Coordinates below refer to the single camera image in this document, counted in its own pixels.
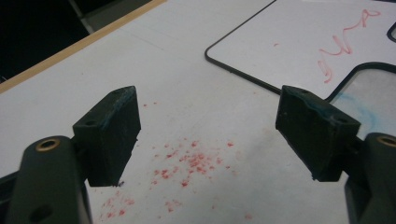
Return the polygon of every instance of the screw hole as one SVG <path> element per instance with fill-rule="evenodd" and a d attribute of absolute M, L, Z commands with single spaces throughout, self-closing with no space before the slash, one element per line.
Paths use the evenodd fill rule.
<path fill-rule="evenodd" d="M 34 223 L 38 223 L 50 217 L 52 215 L 52 209 L 49 205 L 45 204 L 41 207 L 38 207 L 33 213 L 30 215 L 30 221 Z"/>
<path fill-rule="evenodd" d="M 396 147 L 396 139 L 388 137 L 388 136 L 379 136 L 377 138 L 378 142 L 387 145 L 389 147 Z"/>
<path fill-rule="evenodd" d="M 59 146 L 59 144 L 61 144 L 59 139 L 51 138 L 37 144 L 35 150 L 39 152 L 49 151 L 55 149 L 57 146 Z"/>

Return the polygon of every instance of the whiteboard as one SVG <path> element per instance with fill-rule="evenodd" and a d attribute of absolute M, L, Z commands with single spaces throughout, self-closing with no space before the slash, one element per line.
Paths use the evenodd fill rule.
<path fill-rule="evenodd" d="M 282 85 L 333 98 L 357 71 L 396 73 L 387 34 L 396 4 L 278 0 L 209 47 L 206 58 L 279 92 Z"/>

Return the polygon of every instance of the red marker scribble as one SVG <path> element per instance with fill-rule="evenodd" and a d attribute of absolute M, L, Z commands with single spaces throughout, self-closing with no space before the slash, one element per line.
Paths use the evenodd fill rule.
<path fill-rule="evenodd" d="M 358 27 L 362 27 L 365 28 L 367 26 L 367 20 L 370 17 L 376 17 L 381 15 L 381 13 L 379 11 L 375 11 L 375 10 L 367 10 L 364 9 L 361 12 L 361 19 L 359 20 L 358 23 L 356 23 L 355 25 L 351 26 L 351 27 L 347 27 L 344 28 L 343 30 L 343 37 L 342 39 L 340 39 L 338 36 L 333 35 L 332 39 L 335 43 L 335 45 L 338 46 L 338 48 L 340 48 L 340 50 L 338 52 L 329 52 L 325 49 L 320 49 L 319 53 L 320 53 L 320 57 L 321 60 L 318 61 L 318 66 L 320 68 L 320 70 L 322 71 L 322 73 L 324 74 L 325 77 L 327 77 L 327 79 L 324 81 L 324 83 L 329 83 L 330 81 L 332 81 L 332 77 L 333 77 L 333 72 L 332 72 L 332 68 L 327 64 L 326 62 L 326 55 L 330 55 L 330 56 L 339 56 L 342 54 L 352 54 L 353 53 L 353 49 L 350 46 L 348 40 L 347 40 L 347 32 L 354 30 Z"/>

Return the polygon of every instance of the white table surface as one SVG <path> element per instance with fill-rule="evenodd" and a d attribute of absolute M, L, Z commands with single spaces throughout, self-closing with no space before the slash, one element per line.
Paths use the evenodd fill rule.
<path fill-rule="evenodd" d="M 72 137 L 107 93 L 135 85 L 142 131 L 122 187 L 89 188 L 94 223 L 347 223 L 346 177 L 312 181 L 275 129 L 278 95 L 204 58 L 270 2 L 168 0 L 0 94 L 0 175 L 18 170 L 28 145 Z M 349 103 L 355 89 L 336 103 L 370 112 Z M 384 130 L 381 120 L 365 131 Z M 192 158 L 205 170 L 190 174 Z"/>

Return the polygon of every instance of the dark floor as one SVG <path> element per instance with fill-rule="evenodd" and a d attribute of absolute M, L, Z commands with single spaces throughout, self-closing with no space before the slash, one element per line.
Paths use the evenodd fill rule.
<path fill-rule="evenodd" d="M 0 1 L 0 83 L 149 1 Z"/>

